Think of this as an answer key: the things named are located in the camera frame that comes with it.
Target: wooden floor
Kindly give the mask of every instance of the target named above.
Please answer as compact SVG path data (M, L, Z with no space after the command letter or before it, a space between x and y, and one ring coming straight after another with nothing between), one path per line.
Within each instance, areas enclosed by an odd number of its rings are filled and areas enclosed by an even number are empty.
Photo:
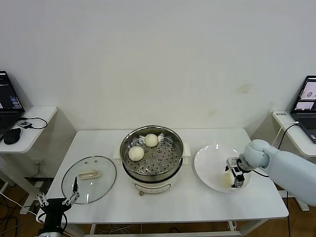
M20 187L15 185L14 187L9 187L5 194L15 201L20 201L21 204L24 203L26 199L26 192ZM15 204L7 201L9 206L15 207ZM41 224L37 223L34 220L32 214L20 215L20 209L10 209L9 214L12 212L11 216L17 218L18 224L21 224L25 221L27 223L18 227L17 235L18 237L34 237L37 236ZM289 199L289 211L290 211L290 220L291 220L291 236L292 237L316 237L316 208L311 207L309 212L302 212L295 199ZM7 208L3 205L0 205L0 233L4 231L7 219L2 219L6 216ZM10 218L6 230L14 227L15 218ZM237 222L237 229L243 225L243 222ZM126 227L128 225L98 225L96 234L108 234L109 230L114 227ZM82 226L82 229L85 233L89 233L89 225ZM133 225L128 229L123 230L125 233L131 232L134 234L140 233L141 225ZM180 232L207 232L207 231L226 231L228 230L227 223L182 223L182 224L144 224L142 226L142 233L176 233ZM116 231L115 234L122 234L121 231ZM14 237L15 229L12 229L6 232L0 237ZM247 235L247 237L287 237L287 219L279 220L269 220L264 223L262 226L254 230L252 233Z

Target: laptop screen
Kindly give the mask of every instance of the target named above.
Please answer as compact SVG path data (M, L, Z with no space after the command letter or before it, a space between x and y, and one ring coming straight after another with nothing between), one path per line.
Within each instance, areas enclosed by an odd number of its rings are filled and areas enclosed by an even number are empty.
M20 111L22 105L6 72L0 71L0 111Z
M316 112L316 76L307 76L292 112Z

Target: white robotic arm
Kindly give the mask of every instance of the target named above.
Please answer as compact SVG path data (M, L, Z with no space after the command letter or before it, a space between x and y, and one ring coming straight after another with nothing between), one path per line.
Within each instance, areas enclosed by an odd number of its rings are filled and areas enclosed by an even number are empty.
M280 151L263 140L253 140L244 154L227 160L236 188L243 185L243 173L260 168L276 184L308 205L316 206L316 165L290 152Z

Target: power outlet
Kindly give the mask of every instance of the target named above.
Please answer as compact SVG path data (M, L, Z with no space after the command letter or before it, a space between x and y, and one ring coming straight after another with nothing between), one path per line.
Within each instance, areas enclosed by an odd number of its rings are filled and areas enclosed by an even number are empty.
M34 165L43 165L43 161L41 159L32 159L32 163Z

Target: steamed bun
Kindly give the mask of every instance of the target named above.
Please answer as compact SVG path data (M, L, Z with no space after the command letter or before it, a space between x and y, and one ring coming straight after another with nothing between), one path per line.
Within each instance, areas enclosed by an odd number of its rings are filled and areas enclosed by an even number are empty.
M144 150L141 147L132 147L128 151L128 157L132 161L139 161L144 157Z
M154 134L147 134L145 137L145 145L148 147L154 147L158 144L158 137Z
M225 171L225 173L222 174L221 180L223 186L226 188L231 188L235 181L234 175L230 170Z

